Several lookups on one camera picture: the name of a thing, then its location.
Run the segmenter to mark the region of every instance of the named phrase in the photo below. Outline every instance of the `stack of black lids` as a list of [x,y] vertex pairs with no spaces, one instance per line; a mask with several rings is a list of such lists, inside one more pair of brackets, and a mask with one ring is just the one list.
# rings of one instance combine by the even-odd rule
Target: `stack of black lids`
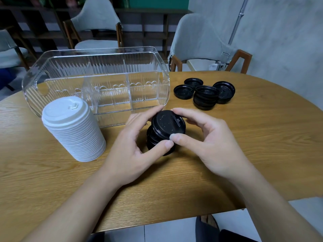
[[[184,134],[185,130],[186,124],[182,117],[171,110],[160,111],[152,118],[151,126],[147,130],[147,147],[150,150],[160,141],[169,140],[171,134]],[[165,155],[174,150],[175,145]]]
[[184,85],[174,88],[175,96],[180,99],[190,99],[194,96],[194,105],[202,110],[210,110],[216,103],[229,102],[235,92],[235,87],[229,82],[220,81],[213,86],[205,86],[199,78],[188,78],[184,81]]

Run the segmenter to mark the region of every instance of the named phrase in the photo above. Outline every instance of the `gray concrete wall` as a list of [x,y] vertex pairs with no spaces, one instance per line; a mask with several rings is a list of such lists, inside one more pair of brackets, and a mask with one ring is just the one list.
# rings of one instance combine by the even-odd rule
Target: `gray concrete wall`
[[[242,2],[190,0],[189,9],[210,18],[228,41],[229,32],[215,17],[233,27]],[[323,109],[323,0],[249,0],[244,13],[232,45],[253,55],[248,74],[288,88]],[[239,71],[239,62],[234,71]]]

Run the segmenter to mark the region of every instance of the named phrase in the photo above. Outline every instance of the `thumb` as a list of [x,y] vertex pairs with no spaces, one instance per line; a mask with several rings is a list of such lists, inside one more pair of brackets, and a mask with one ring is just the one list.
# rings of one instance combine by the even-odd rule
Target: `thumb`
[[189,150],[193,151],[197,155],[199,155],[203,147],[203,142],[198,141],[194,138],[189,137],[188,135],[181,134],[181,133],[172,134],[169,137],[169,139],[180,146],[188,148]]
[[157,159],[166,154],[172,147],[174,146],[174,142],[171,140],[163,140],[156,144],[151,150],[143,153],[141,156],[147,162],[155,162]]

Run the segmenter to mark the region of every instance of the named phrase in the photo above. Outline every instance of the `human hand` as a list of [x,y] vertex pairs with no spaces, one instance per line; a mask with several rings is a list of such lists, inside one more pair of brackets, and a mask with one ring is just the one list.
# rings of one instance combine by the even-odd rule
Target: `human hand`
[[159,105],[145,112],[132,114],[116,138],[102,167],[113,176],[120,186],[136,180],[174,145],[171,140],[163,140],[151,150],[142,153],[136,144],[139,131],[149,119],[162,109],[163,106]]
[[199,126],[203,131],[204,142],[179,133],[172,134],[170,139],[196,153],[213,173],[234,179],[252,167],[224,120],[194,109],[172,110],[186,117],[187,123]]

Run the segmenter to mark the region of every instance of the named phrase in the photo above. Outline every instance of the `person's left hand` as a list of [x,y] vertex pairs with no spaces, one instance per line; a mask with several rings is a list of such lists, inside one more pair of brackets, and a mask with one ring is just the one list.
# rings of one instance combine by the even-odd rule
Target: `person's left hand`
[[163,140],[151,150],[142,153],[136,144],[139,131],[149,119],[162,109],[163,106],[159,105],[143,113],[132,114],[125,128],[115,140],[103,168],[114,177],[120,186],[136,180],[152,163],[166,154],[174,145],[171,140]]

